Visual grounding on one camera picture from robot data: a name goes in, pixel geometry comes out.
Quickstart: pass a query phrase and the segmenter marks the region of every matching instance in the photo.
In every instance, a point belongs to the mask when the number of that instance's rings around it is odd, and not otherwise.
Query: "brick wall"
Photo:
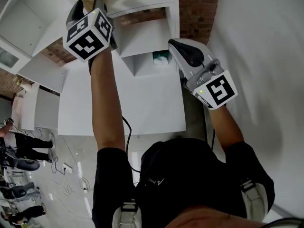
[[[208,43],[218,0],[180,0],[180,38]]]
[[[13,82],[14,77],[15,75],[0,68],[0,95],[12,99],[15,93],[18,93],[23,89]],[[30,84],[33,83],[29,80],[24,81]]]

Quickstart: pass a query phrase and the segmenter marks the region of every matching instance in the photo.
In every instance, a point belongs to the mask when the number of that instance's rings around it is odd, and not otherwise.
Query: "person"
[[[275,199],[274,183],[225,106],[210,111],[210,117],[226,163],[219,161],[202,140],[157,142],[142,156],[140,181],[135,187],[110,49],[94,58],[90,73],[98,148],[92,210],[96,228],[126,224],[117,221],[117,215],[126,211],[127,205],[134,214],[141,212],[131,222],[135,220],[144,228],[263,226],[249,220],[243,197],[249,189],[241,185],[251,181],[253,188],[264,190],[263,207],[257,211],[267,213]]]
[[[0,191],[3,194],[3,197],[6,199],[18,199],[18,201],[24,201],[29,199],[35,199],[40,197],[40,193],[35,190],[35,185],[33,182],[30,182],[24,186],[13,186],[9,187],[9,184],[5,181],[0,183]]]
[[[12,148],[16,150],[16,156],[18,158],[26,158],[30,160],[40,160],[52,162],[52,157],[50,151],[48,154],[41,153],[33,150],[33,148],[38,149],[51,149],[55,147],[55,138],[52,133],[50,133],[49,141],[43,141],[38,138],[32,138],[30,136],[10,132],[13,122],[9,120],[6,125],[0,128],[0,142],[7,148]]]
[[[21,225],[28,223],[32,218],[36,218],[46,214],[44,204],[29,207],[26,210],[19,212],[15,215],[7,215],[1,212],[1,217],[8,221],[11,225]]]

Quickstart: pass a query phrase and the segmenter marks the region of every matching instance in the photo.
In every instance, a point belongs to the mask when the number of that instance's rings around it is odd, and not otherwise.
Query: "gray floor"
[[[180,133],[164,133],[131,136],[129,145],[129,160],[131,165],[139,169],[140,159],[143,153],[155,142],[165,141],[179,135],[182,137],[204,139],[204,127],[202,118],[202,105],[187,90],[183,89],[186,126],[187,131]],[[42,130],[44,140],[48,140],[48,130]],[[86,178],[89,182],[89,188],[93,188],[96,171],[97,146],[94,137],[84,136],[58,136],[56,137],[57,147],[53,151],[58,156],[57,168],[62,170],[62,164],[66,163],[73,168],[72,174],[65,176],[60,173],[53,174],[51,164],[41,163],[37,171],[28,173],[28,179],[40,187],[41,201],[47,207],[47,214],[34,219],[44,228],[75,228],[86,227],[93,228],[91,213],[93,205],[93,191],[84,193],[80,189],[80,178]],[[81,173],[76,162],[81,163]],[[139,175],[135,172],[134,182],[139,180]],[[18,204],[20,210],[35,205],[32,200]]]

